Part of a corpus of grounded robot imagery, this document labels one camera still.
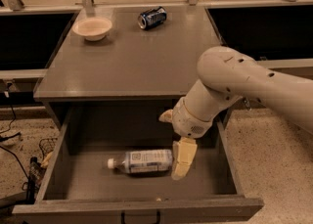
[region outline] black can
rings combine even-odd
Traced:
[[[162,7],[145,11],[138,17],[138,25],[144,30],[160,25],[164,21],[166,21],[166,11]]]

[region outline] gray countertop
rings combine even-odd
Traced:
[[[145,31],[138,15],[149,7],[95,8],[110,18],[110,34],[88,42],[70,31],[37,86],[38,101],[168,98],[185,95],[197,80],[197,60],[219,45],[202,6],[164,6],[167,21]],[[82,10],[77,17],[86,17]]]

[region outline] plastic bottle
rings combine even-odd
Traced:
[[[109,158],[108,168],[117,168],[128,174],[164,172],[170,169],[172,161],[170,150],[131,151],[117,158]]]

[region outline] drawer handle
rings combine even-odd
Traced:
[[[160,222],[160,213],[159,213],[159,211],[157,211],[156,212],[156,222],[153,223],[153,224],[159,224],[159,222]],[[125,213],[124,212],[121,213],[120,223],[121,224],[126,224],[126,222],[125,222]]]

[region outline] bottle label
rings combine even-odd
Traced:
[[[170,150],[147,150],[130,152],[131,173],[166,171],[172,165]]]

